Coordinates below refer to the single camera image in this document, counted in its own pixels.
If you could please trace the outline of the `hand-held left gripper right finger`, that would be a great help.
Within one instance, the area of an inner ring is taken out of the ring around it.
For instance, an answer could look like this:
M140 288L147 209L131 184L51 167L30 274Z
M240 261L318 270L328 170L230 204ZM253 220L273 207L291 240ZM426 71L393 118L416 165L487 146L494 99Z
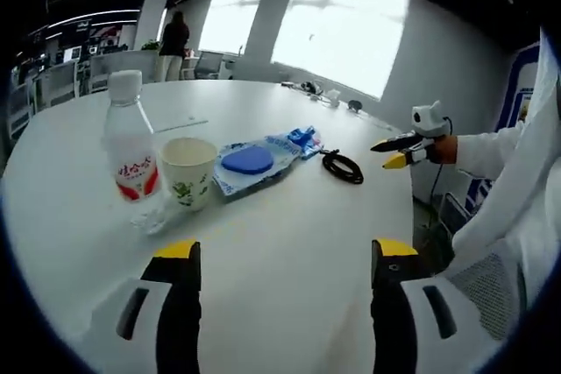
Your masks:
M372 242L375 373L466 373L486 346L479 310L411 246Z

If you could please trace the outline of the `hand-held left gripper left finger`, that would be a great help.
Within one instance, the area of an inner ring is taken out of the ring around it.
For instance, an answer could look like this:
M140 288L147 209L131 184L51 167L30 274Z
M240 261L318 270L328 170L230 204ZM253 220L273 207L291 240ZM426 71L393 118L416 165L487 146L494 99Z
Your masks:
M99 373L198 373L201 245L172 243L93 311L89 362Z

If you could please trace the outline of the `person's right hand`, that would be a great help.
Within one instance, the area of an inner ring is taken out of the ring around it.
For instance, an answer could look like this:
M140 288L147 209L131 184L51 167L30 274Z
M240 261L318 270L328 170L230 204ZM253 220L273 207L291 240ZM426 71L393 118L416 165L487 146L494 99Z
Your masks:
M434 164L455 165L457 156L458 137L454 135L435 138L433 144L427 148L427 157Z

